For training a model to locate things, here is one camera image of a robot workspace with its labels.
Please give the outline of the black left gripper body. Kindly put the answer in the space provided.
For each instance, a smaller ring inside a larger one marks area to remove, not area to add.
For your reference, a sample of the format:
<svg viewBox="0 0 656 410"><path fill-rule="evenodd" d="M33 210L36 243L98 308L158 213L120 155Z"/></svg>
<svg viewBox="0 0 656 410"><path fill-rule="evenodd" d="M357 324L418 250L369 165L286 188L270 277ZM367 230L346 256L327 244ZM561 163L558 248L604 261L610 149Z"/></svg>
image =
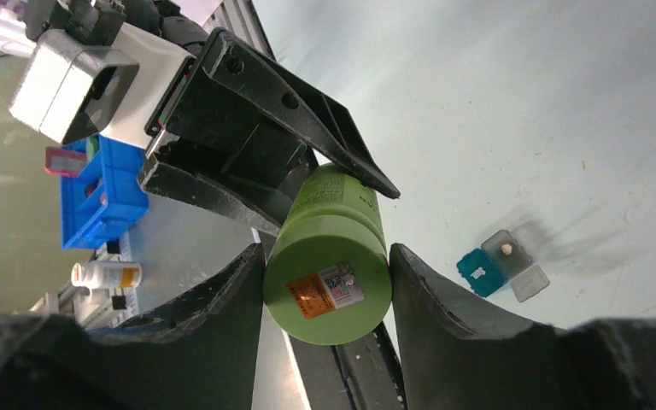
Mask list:
<svg viewBox="0 0 656 410"><path fill-rule="evenodd" d="M308 145L208 77L199 56L161 105L161 135L145 154L171 155L200 168L277 188L306 158Z"/></svg>

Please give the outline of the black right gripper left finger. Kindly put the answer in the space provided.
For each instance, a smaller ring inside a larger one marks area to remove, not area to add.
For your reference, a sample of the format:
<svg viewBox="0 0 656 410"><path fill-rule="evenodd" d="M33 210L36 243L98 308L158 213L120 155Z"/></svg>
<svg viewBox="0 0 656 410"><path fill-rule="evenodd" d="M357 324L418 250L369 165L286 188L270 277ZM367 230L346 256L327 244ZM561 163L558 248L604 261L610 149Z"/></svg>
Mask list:
<svg viewBox="0 0 656 410"><path fill-rule="evenodd" d="M263 249L116 328L0 314L0 409L249 409Z"/></svg>

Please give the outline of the green lidded black jar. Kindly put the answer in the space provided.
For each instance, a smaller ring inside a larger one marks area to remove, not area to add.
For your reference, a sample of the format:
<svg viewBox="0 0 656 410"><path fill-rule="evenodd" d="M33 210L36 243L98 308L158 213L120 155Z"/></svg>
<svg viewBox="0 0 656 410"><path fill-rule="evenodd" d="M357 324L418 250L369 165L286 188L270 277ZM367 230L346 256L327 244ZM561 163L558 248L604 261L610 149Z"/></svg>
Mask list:
<svg viewBox="0 0 656 410"><path fill-rule="evenodd" d="M392 299L376 192L324 164L303 183L266 261L264 303L290 336L316 345L372 332Z"/></svg>

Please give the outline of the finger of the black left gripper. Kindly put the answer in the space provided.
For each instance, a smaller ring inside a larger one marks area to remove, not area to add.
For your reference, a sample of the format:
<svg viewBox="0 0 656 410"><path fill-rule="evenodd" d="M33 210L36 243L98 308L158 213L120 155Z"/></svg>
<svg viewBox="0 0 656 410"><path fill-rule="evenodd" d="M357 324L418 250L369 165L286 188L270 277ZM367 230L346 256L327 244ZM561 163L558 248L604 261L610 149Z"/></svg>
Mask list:
<svg viewBox="0 0 656 410"><path fill-rule="evenodd" d="M272 187L200 168L171 155L149 156L137 177L150 194L208 210L276 237L291 199Z"/></svg>
<svg viewBox="0 0 656 410"><path fill-rule="evenodd" d="M341 103L224 28L208 35L203 54L210 79L365 185L390 199L400 197Z"/></svg>

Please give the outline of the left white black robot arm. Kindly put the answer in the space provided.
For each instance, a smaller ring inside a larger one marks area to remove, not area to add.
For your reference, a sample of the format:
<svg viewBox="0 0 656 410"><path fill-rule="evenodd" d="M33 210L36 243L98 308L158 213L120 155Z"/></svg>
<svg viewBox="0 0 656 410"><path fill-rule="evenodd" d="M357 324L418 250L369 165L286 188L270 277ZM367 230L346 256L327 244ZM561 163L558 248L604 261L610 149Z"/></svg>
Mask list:
<svg viewBox="0 0 656 410"><path fill-rule="evenodd" d="M59 144L142 149L140 188L276 236L315 153L392 199L349 111L266 44L171 1L0 1L29 58L9 106Z"/></svg>

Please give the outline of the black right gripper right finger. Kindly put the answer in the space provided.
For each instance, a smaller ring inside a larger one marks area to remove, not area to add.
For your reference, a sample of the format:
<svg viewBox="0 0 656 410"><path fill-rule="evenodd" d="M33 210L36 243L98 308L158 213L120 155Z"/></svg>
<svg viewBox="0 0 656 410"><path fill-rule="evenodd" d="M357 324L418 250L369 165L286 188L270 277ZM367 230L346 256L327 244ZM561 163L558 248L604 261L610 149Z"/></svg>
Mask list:
<svg viewBox="0 0 656 410"><path fill-rule="evenodd" d="M497 307L410 248L389 252L412 409L656 409L656 319L562 330Z"/></svg>

